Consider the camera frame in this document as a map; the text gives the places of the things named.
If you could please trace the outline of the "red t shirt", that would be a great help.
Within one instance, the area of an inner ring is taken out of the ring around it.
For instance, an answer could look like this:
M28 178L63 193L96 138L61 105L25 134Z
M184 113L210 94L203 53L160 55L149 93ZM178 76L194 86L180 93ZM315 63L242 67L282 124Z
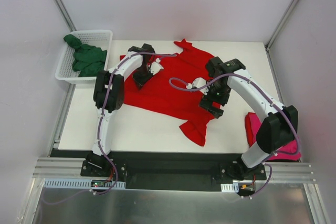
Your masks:
M203 147L207 124L214 116L199 106L201 92L175 89L169 84L169 79L175 77L188 83L198 77L207 79L205 65L214 56L194 47L185 39L175 41L174 44L182 51L176 57L163 59L160 64L164 69L142 88L138 88L132 78L125 81L124 103L185 120L180 130L190 141Z

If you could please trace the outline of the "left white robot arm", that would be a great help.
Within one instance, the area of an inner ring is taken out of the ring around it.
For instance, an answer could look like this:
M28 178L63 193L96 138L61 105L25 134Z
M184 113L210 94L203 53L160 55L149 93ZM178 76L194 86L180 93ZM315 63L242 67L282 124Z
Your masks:
M150 63L150 59L154 55L155 50L149 44L143 44L142 47L132 46L114 67L98 73L93 92L98 113L97 135L92 147L95 155L110 153L113 120L124 104L124 83L131 77L135 87L140 89L151 80L154 77L151 71L154 64Z

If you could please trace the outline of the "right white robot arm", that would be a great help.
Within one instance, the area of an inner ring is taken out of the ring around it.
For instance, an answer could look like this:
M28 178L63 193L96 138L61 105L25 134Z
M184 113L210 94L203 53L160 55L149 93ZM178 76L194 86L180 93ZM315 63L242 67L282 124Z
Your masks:
M224 111L215 108L214 104L226 105L230 92L234 90L261 122L255 143L226 170L233 179L248 179L262 162L275 154L283 154L282 147L297 141L298 111L292 105L284 106L260 88L238 59L222 62L215 57L207 62L205 68L209 80L197 78L192 83L203 94L199 103L201 108L219 118Z

